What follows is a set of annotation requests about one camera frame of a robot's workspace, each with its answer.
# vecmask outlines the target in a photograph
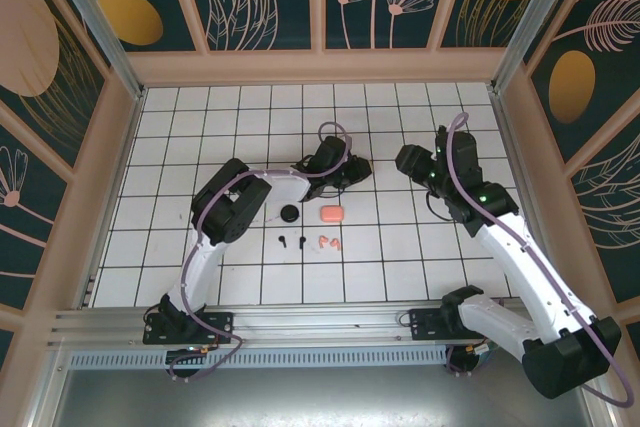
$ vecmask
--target small object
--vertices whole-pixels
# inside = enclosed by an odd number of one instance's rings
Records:
[[[295,205],[285,205],[280,211],[280,218],[291,224],[300,218],[300,211]]]
[[[320,209],[320,219],[323,222],[342,222],[344,209],[340,205],[324,205]]]

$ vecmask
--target black round object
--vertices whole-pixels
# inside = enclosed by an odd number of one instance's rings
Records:
[[[295,205],[285,205],[280,211],[280,217],[286,223],[291,224],[298,220],[298,217],[300,217],[300,211]]]

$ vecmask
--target yellow circle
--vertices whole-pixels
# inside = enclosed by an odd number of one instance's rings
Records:
[[[148,0],[98,0],[120,40],[149,45],[162,37],[162,19]]]
[[[0,0],[0,85],[34,97],[53,82],[60,43],[44,0]]]
[[[575,122],[589,105],[595,86],[596,69],[589,56],[577,50],[566,52],[551,73],[551,113],[563,124]]]

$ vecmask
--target purple cable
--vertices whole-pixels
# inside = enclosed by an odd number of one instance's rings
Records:
[[[596,346],[598,347],[598,349],[600,350],[602,355],[605,357],[605,359],[607,359],[607,361],[609,362],[611,367],[613,367],[613,370],[615,370],[616,374],[618,375],[618,378],[620,379],[620,382],[622,383],[622,385],[624,387],[625,392],[627,393],[627,400],[620,401],[620,400],[612,399],[611,397],[606,396],[602,392],[598,392],[597,390],[593,389],[592,387],[589,387],[588,385],[582,385],[582,388],[584,390],[586,390],[587,392],[595,395],[596,397],[604,400],[605,402],[609,402],[610,404],[615,405],[616,407],[621,407],[621,408],[624,408],[624,409],[628,409],[629,407],[631,407],[633,405],[633,403],[635,401],[634,394],[633,394],[633,389],[631,388],[631,384],[629,383],[629,379],[627,378],[627,376],[622,371],[622,368],[620,367],[618,362],[616,362],[616,360],[613,358],[611,353],[609,353],[609,351],[607,350],[605,345],[598,338],[598,336],[593,331],[591,326],[587,323],[587,321],[585,319],[582,318],[582,315],[580,315],[576,311],[576,307],[571,302],[571,299],[569,298],[569,296],[567,296],[567,294],[564,293],[564,291],[562,290],[562,287],[560,287],[560,285],[558,284],[556,279],[553,277],[553,275],[551,275],[551,272],[549,272],[549,270],[547,269],[547,266],[544,265],[544,262],[542,261],[542,259],[540,259],[538,257],[538,255],[531,248],[531,246],[528,244],[528,242],[526,242],[522,237],[520,237],[520,235],[518,235],[517,232],[515,232],[508,225],[506,225],[504,222],[502,222],[501,220],[496,218],[494,215],[492,215],[490,212],[488,212],[486,209],[484,209],[480,204],[478,204],[464,190],[464,187],[460,183],[460,180],[458,179],[458,175],[456,174],[456,171],[455,171],[455,167],[453,165],[453,135],[454,135],[456,130],[458,130],[464,124],[467,123],[468,119],[469,119],[469,114],[467,114],[466,112],[462,112],[462,113],[458,114],[456,116],[456,118],[453,119],[453,122],[451,122],[451,125],[449,126],[449,133],[447,135],[447,152],[446,152],[447,153],[447,167],[449,168],[449,175],[451,176],[451,180],[453,181],[453,184],[455,185],[456,190],[460,193],[460,195],[464,198],[464,200],[466,200],[469,203],[469,205],[471,205],[471,207],[476,209],[476,211],[478,213],[480,213],[482,216],[484,216],[487,219],[489,219],[491,222],[493,222],[495,225],[497,225],[502,230],[504,230],[506,233],[508,233],[511,237],[513,237],[513,239],[516,242],[518,242],[518,244],[520,244],[520,247],[522,248],[522,250],[527,252],[527,254],[529,254],[529,256],[531,257],[533,262],[538,266],[538,268],[540,269],[542,274],[545,276],[547,281],[551,284],[553,289],[556,291],[556,293],[558,294],[558,296],[562,300],[562,303],[565,306],[567,306],[569,312],[571,312],[571,315],[574,316],[574,318],[582,326],[582,328],[589,335],[589,337],[591,337],[591,340],[593,340],[594,344],[596,344]]]
[[[187,311],[187,314],[189,314],[189,316],[194,320],[194,322],[196,324],[198,324],[199,326],[201,326],[204,329],[207,329],[209,332],[213,332],[216,335],[220,335],[220,336],[223,336],[223,337],[227,337],[227,338],[230,338],[230,339],[237,340],[238,341],[238,345],[236,345],[228,354],[223,356],[220,360],[218,360],[218,362],[213,364],[211,367],[208,367],[207,369],[199,370],[198,372],[196,372],[195,374],[193,374],[192,376],[187,377],[187,378],[178,377],[175,374],[174,367],[176,366],[176,364],[178,362],[181,362],[181,361],[189,359],[189,358],[200,357],[203,354],[193,353],[193,354],[186,354],[186,355],[177,357],[169,365],[169,374],[171,375],[173,380],[181,379],[183,382],[187,383],[187,382],[189,382],[189,380],[198,380],[198,379],[201,379],[203,377],[206,377],[207,375],[209,375],[212,372],[214,372],[220,365],[225,363],[244,344],[244,339],[242,337],[240,337],[239,335],[231,334],[229,332],[225,332],[223,330],[216,329],[215,327],[210,326],[209,324],[207,324],[206,322],[204,322],[203,320],[198,318],[198,316],[195,314],[195,312],[189,306],[189,302],[188,302],[188,299],[187,299],[187,293],[186,293],[187,272],[189,271],[189,266],[191,265],[191,262],[193,261],[193,258],[195,257],[196,252],[198,251],[198,246],[200,246],[202,244],[202,241],[203,241],[203,238],[204,238],[204,235],[202,233],[202,225],[204,224],[204,219],[206,218],[207,214],[213,208],[215,203],[218,202],[218,200],[220,200],[222,198],[222,196],[224,195],[224,193],[226,191],[228,191],[231,187],[233,187],[235,184],[240,182],[242,179],[244,179],[246,177],[250,177],[252,175],[265,175],[265,174],[293,175],[293,176],[296,176],[296,177],[301,177],[303,179],[313,179],[313,178],[318,178],[318,177],[325,177],[327,175],[330,175],[330,174],[334,173],[349,158],[349,152],[351,151],[352,139],[347,134],[347,131],[344,129],[344,127],[342,127],[337,122],[325,122],[318,129],[318,137],[320,138],[320,141],[322,141],[322,130],[327,125],[333,125],[333,126],[337,127],[337,129],[340,130],[340,133],[345,138],[344,153],[342,154],[342,158],[340,159],[340,161],[336,165],[334,165],[330,169],[326,170],[325,172],[322,172],[322,173],[319,173],[319,174],[304,174],[302,172],[296,172],[296,171],[291,171],[291,170],[269,170],[269,169],[266,169],[266,170],[249,170],[249,171],[244,172],[244,173],[238,175],[237,177],[234,177],[233,179],[231,179],[224,187],[222,187],[213,196],[213,198],[209,201],[209,203],[203,209],[202,214],[200,214],[200,218],[198,219],[198,223],[196,224],[196,231],[198,233],[198,241],[193,245],[193,247],[189,251],[189,255],[187,256],[186,260],[184,261],[184,264],[183,264],[183,267],[182,267],[182,273],[180,275],[180,284],[181,284],[180,285],[180,297],[182,298],[182,304],[184,305],[184,308]]]

